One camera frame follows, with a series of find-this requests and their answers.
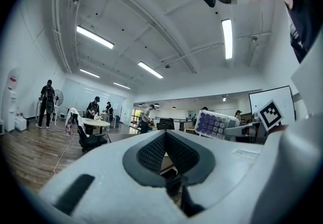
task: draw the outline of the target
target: wall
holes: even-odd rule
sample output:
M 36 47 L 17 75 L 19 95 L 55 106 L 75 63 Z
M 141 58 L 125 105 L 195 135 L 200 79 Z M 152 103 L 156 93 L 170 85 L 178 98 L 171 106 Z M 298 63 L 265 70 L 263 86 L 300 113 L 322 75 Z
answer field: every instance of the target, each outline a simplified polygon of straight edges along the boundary
M 73 73 L 71 74 L 66 74 L 65 75 L 66 78 L 69 78 L 73 81 L 82 83 L 84 85 L 90 86 L 90 87 L 95 87 L 96 89 L 100 89 L 103 90 L 105 92 L 110 92 L 113 93 L 115 95 L 121 96 L 121 97 L 125 97 L 125 98 L 129 98 L 129 99 L 133 99 L 134 98 L 134 93 L 126 88 L 122 88 L 122 87 L 118 87 L 117 85 L 111 86 L 111 85 L 107 85 L 106 82 L 104 81 L 104 78 L 96 78 L 96 77 L 92 77 L 86 73 Z
M 54 89 L 61 89 L 65 80 L 51 29 L 51 0 L 17 0 L 2 32 L 0 104 L 9 71 L 20 67 L 17 107 L 27 118 L 35 116 L 47 80 L 52 79 Z
M 292 94 L 298 93 L 291 76 L 298 69 L 299 63 L 290 45 L 288 13 L 283 0 L 275 0 L 272 36 L 262 62 L 260 71 L 265 80 L 263 90 L 290 85 Z M 296 108 L 299 116 L 307 115 L 303 100 L 296 103 Z
M 250 99 L 248 94 L 241 95 L 237 100 L 238 110 L 240 110 L 242 114 L 251 113 Z
M 155 80 L 143 87 L 144 93 L 135 102 L 180 99 L 209 95 L 229 94 L 263 88 L 263 78 L 258 70 L 243 68 L 203 69 L 197 74 L 179 74 L 173 80 Z

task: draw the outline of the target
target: office chair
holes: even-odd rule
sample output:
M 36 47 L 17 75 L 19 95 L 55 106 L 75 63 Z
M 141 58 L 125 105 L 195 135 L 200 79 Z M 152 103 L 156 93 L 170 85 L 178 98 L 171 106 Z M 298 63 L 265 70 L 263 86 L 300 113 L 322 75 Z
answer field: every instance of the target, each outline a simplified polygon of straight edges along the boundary
M 107 143 L 107 140 L 104 139 L 105 134 L 92 134 L 89 137 L 83 131 L 83 128 L 79 125 L 79 121 L 77 120 L 77 115 L 74 116 L 75 122 L 77 124 L 77 132 L 80 135 L 79 143 L 81 144 L 82 151 L 92 150 L 96 147 L 99 147 L 103 144 Z
M 172 118 L 163 119 L 161 123 L 157 123 L 157 130 L 175 130 L 174 120 Z

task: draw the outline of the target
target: wooden floor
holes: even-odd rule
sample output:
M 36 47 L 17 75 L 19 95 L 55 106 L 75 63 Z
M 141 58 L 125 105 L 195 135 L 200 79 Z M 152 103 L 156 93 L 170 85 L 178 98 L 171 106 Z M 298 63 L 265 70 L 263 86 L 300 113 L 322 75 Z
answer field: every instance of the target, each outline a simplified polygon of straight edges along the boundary
M 33 192 L 38 192 L 52 178 L 58 160 L 72 141 L 72 138 L 66 136 L 64 129 L 65 121 L 60 119 L 57 126 L 51 123 L 49 129 L 37 128 L 35 120 L 31 120 L 27 130 L 14 130 L 1 136 L 3 154 L 19 183 Z M 108 133 L 135 133 L 135 130 L 122 126 L 120 129 L 111 129 Z M 55 172 L 58 174 L 85 153 L 82 152 L 76 132 Z

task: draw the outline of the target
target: white ceiling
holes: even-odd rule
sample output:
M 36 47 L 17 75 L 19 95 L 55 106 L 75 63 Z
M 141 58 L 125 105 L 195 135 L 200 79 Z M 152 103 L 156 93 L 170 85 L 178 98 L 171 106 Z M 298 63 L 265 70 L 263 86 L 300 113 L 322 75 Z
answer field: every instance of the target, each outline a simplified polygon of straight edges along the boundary
M 77 34 L 76 6 L 62 4 L 65 16 L 65 51 L 72 69 L 87 69 L 107 79 L 138 88 L 156 77 L 140 68 L 143 61 L 164 76 L 195 74 L 205 68 L 256 67 L 272 28 L 274 0 L 244 1 L 236 5 L 217 3 L 210 8 L 203 0 L 81 0 L 77 25 L 114 43 L 113 49 Z M 234 55 L 225 60 L 221 20 L 233 24 Z M 256 42 L 252 34 L 262 33 Z M 164 64 L 202 49 L 202 51 Z

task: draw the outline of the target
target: woman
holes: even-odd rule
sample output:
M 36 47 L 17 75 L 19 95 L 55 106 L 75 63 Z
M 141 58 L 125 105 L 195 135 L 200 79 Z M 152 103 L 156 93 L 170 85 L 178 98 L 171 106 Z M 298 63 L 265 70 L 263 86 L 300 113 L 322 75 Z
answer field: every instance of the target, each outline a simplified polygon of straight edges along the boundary
M 240 111 L 240 110 L 236 111 L 236 115 L 235 115 L 234 117 L 235 117 L 235 118 L 238 118 L 238 119 L 239 119 L 239 121 L 241 122 L 241 116 L 240 116 L 240 113 L 241 113 L 241 111 Z
M 106 108 L 105 108 L 105 110 L 103 112 L 105 112 L 104 121 L 111 124 L 111 122 L 113 121 L 113 108 L 112 108 L 110 102 L 108 102 L 106 104 Z

